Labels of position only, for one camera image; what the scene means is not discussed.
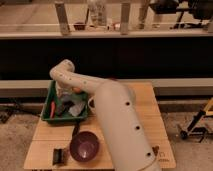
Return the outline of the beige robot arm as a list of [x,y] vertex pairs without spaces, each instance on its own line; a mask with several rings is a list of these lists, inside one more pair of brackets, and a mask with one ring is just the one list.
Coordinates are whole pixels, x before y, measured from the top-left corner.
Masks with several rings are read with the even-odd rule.
[[135,109],[135,93],[119,81],[75,72],[70,60],[54,66],[50,77],[61,87],[93,95],[94,108],[115,171],[162,171]]

